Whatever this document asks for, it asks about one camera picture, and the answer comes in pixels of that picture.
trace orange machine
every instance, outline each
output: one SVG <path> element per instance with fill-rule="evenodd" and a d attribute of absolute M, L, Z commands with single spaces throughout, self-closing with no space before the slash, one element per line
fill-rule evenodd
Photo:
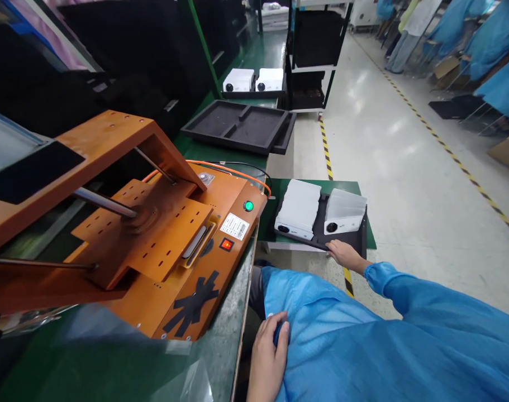
<path fill-rule="evenodd" d="M 0 201 L 0 246 L 70 194 L 100 208 L 72 232 L 83 243 L 63 264 L 0 259 L 0 313 L 99 301 L 149 337 L 199 339 L 267 196 L 188 164 L 146 118 L 108 111 L 57 140 L 85 160 L 20 204 Z M 132 149 L 160 173 L 112 199 L 82 187 Z"/>

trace white label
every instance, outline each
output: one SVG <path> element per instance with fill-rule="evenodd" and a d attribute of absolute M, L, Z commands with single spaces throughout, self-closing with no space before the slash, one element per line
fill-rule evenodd
<path fill-rule="evenodd" d="M 243 240 L 248 228 L 249 228 L 248 222 L 245 222 L 243 219 L 238 218 L 233 213 L 229 213 L 225 221 L 221 225 L 221 230 L 223 232 L 227 233 L 233 238 L 238 239 L 239 241 Z"/>

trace blue sleeve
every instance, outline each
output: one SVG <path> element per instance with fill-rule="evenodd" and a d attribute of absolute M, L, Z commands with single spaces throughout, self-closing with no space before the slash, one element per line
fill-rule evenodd
<path fill-rule="evenodd" d="M 509 343 L 509 315 L 471 296 L 398 272 L 379 262 L 364 271 L 370 287 L 391 299 L 403 320 L 422 327 L 445 327 Z"/>

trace worker's hand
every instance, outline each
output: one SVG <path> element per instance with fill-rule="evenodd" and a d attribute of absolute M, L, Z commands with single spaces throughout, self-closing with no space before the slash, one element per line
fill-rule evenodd
<path fill-rule="evenodd" d="M 286 368 L 288 356 L 288 312 L 280 312 L 265 320 L 258 329 L 250 363 L 247 402 L 274 402 Z M 275 348 L 273 337 L 277 324 L 284 322 Z"/>
<path fill-rule="evenodd" d="M 364 270 L 372 263 L 363 259 L 354 248 L 340 240 L 331 240 L 325 244 L 329 248 L 329 255 L 343 267 L 364 275 Z"/>

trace white projector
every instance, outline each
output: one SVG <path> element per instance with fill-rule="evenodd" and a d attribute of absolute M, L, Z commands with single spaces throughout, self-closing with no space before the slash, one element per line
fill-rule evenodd
<path fill-rule="evenodd" d="M 366 213 L 367 201 L 366 197 L 333 189 L 327 202 L 324 234 L 356 232 Z"/>
<path fill-rule="evenodd" d="M 274 228 L 293 237 L 312 240 L 320 197 L 320 186 L 300 180 L 290 180 Z M 333 189 L 325 211 L 324 235 L 359 230 L 366 213 L 366 204 L 366 197 Z"/>
<path fill-rule="evenodd" d="M 260 69 L 254 90 L 257 92 L 282 90 L 284 69 Z"/>
<path fill-rule="evenodd" d="M 312 227 L 320 204 L 321 186 L 292 179 L 275 221 L 275 229 L 312 240 Z"/>
<path fill-rule="evenodd" d="M 223 92 L 249 92 L 253 84 L 254 70 L 232 69 L 222 83 Z"/>

